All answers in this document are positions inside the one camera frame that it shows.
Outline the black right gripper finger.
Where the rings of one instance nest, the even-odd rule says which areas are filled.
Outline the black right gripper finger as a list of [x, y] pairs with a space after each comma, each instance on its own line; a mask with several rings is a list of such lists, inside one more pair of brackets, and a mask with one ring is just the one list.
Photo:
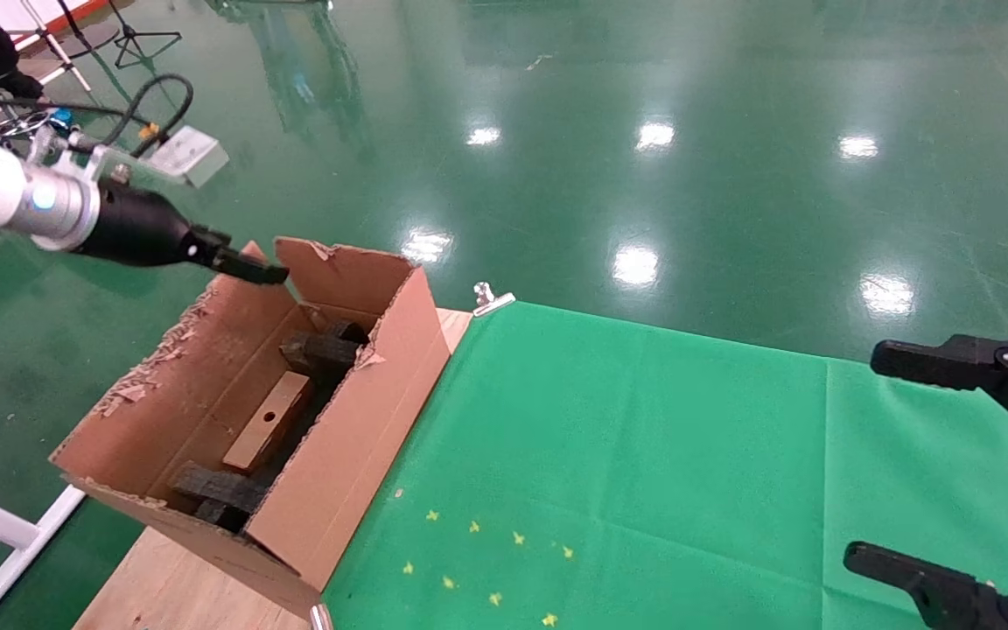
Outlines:
[[904, 591], [929, 629], [1008, 629], [1008, 594], [963, 571], [861, 541], [848, 543], [843, 565]]
[[953, 390], [981, 390], [1008, 412], [1008, 339], [957, 334], [939, 346], [881, 340], [873, 348], [877, 375]]

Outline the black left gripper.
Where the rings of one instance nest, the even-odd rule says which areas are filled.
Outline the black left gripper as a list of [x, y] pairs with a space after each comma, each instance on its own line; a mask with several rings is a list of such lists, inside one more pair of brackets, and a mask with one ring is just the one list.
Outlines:
[[232, 247], [232, 236], [191, 226], [184, 215], [157, 192], [101, 182], [97, 219], [76, 255], [130, 267], [191, 262], [216, 274], [250, 284], [284, 284], [288, 268]]

